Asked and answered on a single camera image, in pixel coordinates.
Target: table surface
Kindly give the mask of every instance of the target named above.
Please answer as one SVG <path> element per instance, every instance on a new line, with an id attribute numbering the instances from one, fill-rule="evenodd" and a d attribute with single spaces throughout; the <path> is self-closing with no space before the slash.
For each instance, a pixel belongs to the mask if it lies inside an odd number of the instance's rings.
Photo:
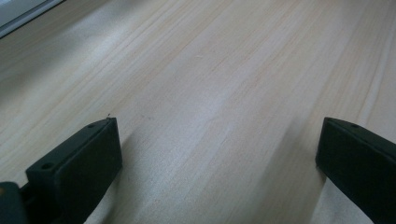
<path id="1" fill-rule="evenodd" d="M 119 123 L 87 223 L 371 223 L 317 170 L 324 117 L 396 141 L 396 1 L 68 0 L 0 40 L 0 179 Z"/>

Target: light wood grain surface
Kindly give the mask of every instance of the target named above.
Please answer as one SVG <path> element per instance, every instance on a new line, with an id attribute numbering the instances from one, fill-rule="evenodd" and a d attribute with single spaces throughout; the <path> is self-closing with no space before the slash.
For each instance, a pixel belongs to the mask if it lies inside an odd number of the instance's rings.
<path id="1" fill-rule="evenodd" d="M 0 40 L 0 180 L 116 117 L 87 223 L 371 223 L 316 169 L 324 117 L 396 142 L 396 1 L 68 0 Z"/>

